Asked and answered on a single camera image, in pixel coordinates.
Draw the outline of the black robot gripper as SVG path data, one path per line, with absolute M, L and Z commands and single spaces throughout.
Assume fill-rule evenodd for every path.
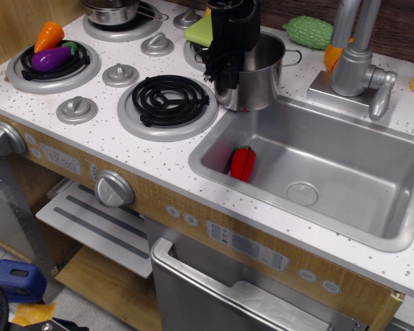
M 259 41 L 259 1 L 208 1 L 211 9 L 213 41 L 203 62 L 204 77 L 223 88 L 235 89 L 239 71 L 244 67 L 244 53 Z

